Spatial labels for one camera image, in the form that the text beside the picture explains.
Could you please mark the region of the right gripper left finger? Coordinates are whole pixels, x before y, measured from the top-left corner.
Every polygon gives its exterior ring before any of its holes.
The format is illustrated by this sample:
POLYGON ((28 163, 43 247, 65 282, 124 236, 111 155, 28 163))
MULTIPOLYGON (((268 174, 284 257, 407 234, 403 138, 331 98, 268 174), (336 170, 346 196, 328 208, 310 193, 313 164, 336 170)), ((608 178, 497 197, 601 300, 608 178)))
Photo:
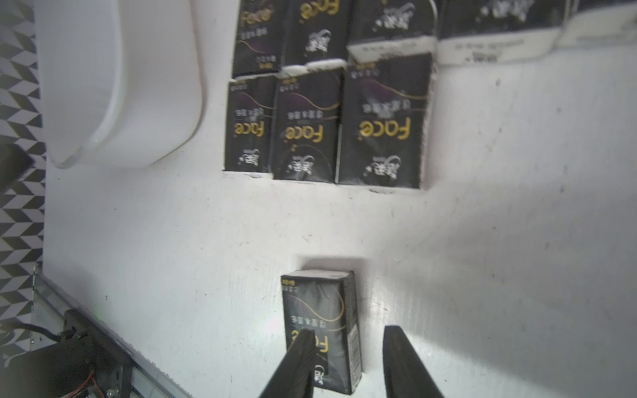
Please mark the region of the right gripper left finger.
POLYGON ((315 358, 315 332, 303 329, 290 345, 260 398, 312 397, 315 358))

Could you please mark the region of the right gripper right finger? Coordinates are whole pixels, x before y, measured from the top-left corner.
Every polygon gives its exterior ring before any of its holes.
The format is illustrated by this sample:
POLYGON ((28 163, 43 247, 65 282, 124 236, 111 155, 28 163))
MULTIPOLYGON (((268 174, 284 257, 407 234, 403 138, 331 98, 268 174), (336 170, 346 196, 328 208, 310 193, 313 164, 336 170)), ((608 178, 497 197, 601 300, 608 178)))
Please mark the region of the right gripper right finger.
POLYGON ((383 334, 383 374, 387 398, 443 398, 403 329, 388 325, 383 334))

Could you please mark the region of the black pocket tissue pack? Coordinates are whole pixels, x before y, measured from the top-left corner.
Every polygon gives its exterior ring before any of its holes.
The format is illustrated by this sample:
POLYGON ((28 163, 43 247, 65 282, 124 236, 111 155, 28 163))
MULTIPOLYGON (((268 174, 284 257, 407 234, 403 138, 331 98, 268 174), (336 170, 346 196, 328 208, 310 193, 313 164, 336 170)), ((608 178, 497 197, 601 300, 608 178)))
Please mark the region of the black pocket tissue pack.
POLYGON ((556 47, 589 47, 636 42, 636 0, 572 1, 556 47))
POLYGON ((430 53, 346 69, 339 185, 421 188, 433 72, 430 53))
POLYGON ((315 386, 355 393, 363 374, 355 274, 296 270, 280 277, 280 287, 286 345, 305 329, 315 333, 315 386))
POLYGON ((275 75, 228 83, 224 171, 270 172, 270 133, 277 83, 275 75))
POLYGON ((363 0, 353 5, 348 52, 357 63, 436 50, 439 11, 435 0, 363 0))
POLYGON ((288 11, 288 1, 240 1, 233 78, 280 70, 288 11))
POLYGON ((279 80, 270 172, 275 180, 335 182, 343 71, 279 80))
POLYGON ((348 59, 353 1, 291 1, 286 22, 283 66, 348 59))
POLYGON ((547 55, 569 1, 444 1, 436 59, 442 66, 527 61, 547 55))

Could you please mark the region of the white plastic storage box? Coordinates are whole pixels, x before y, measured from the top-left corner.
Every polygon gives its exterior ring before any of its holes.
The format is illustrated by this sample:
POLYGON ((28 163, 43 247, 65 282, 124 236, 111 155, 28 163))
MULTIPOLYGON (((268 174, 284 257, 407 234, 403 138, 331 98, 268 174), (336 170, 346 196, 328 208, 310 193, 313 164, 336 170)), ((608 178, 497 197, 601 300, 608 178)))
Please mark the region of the white plastic storage box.
POLYGON ((49 160, 147 167, 187 142, 202 114, 188 1, 37 1, 49 160))

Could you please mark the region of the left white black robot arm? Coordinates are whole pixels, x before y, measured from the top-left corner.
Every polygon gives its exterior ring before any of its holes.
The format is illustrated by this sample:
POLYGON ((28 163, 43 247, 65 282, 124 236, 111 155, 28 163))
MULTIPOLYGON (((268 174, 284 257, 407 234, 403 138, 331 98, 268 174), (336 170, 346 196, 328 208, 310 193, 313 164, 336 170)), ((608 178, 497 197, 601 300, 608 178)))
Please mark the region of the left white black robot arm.
POLYGON ((0 159, 0 192, 3 195, 33 166, 34 160, 16 144, 1 144, 0 159))

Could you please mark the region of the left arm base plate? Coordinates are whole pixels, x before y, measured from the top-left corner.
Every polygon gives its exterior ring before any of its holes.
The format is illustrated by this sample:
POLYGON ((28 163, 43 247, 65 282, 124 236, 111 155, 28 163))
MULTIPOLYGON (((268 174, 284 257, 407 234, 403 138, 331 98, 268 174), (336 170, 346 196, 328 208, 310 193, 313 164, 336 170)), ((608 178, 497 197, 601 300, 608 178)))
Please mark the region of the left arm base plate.
POLYGON ((1 366, 2 397, 131 395, 131 356, 85 311, 67 310, 59 333, 12 321, 2 322, 1 330, 29 331, 53 341, 52 345, 15 356, 1 366))

